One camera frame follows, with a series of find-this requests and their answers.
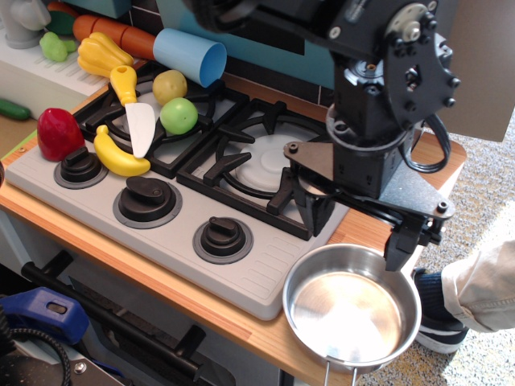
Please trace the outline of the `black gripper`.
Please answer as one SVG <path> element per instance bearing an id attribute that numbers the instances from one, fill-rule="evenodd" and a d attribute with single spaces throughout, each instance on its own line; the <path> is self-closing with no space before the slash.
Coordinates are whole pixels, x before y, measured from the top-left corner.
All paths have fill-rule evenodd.
<path id="1" fill-rule="evenodd" d="M 422 119 L 440 145 L 442 158 L 423 164 L 412 158 L 416 126 L 378 123 L 368 139 L 356 133 L 335 108 L 326 116 L 325 142 L 289 142 L 283 148 L 293 174 L 293 197 L 304 225 L 318 236 L 337 203 L 392 226 L 385 245 L 385 270 L 399 271 L 418 246 L 439 242 L 454 204 L 423 177 L 445 168 L 451 157 L 447 129 L 436 114 Z"/>

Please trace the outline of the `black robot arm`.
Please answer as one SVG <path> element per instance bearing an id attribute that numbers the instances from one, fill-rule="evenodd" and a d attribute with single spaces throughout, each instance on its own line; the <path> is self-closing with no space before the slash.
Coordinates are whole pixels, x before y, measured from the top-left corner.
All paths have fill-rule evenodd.
<path id="1" fill-rule="evenodd" d="M 437 32 L 435 1 L 189 1 L 207 31 L 251 21 L 326 48 L 334 63 L 327 142 L 291 142 L 291 189 L 305 225 L 318 233 L 334 203 L 389 223 L 385 267 L 398 271 L 419 245 L 439 243 L 453 207 L 426 183 L 451 141 L 438 111 L 459 78 Z"/>

